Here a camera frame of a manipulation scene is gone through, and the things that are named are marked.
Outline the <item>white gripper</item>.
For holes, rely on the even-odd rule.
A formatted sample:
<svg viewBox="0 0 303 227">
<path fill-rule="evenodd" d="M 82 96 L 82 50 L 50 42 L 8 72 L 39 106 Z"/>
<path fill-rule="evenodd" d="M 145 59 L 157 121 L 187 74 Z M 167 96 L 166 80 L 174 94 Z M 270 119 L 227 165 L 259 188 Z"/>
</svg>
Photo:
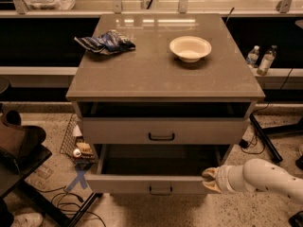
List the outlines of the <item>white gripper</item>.
<svg viewBox="0 0 303 227">
<path fill-rule="evenodd" d="M 210 167 L 202 172 L 204 178 L 216 178 L 215 181 L 203 181 L 203 186 L 218 193 L 236 193 L 245 190 L 242 175 L 243 166 L 220 166 Z"/>
</svg>

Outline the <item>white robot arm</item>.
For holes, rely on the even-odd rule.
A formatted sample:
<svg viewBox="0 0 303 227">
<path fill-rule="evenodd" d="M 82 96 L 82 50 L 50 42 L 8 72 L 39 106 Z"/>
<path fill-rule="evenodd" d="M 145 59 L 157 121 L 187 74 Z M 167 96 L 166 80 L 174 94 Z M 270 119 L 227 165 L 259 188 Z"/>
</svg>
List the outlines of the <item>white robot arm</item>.
<svg viewBox="0 0 303 227">
<path fill-rule="evenodd" d="M 250 159 L 238 166 L 210 167 L 202 177 L 203 186 L 222 194 L 270 192 L 303 203 L 303 180 L 262 159 Z"/>
</svg>

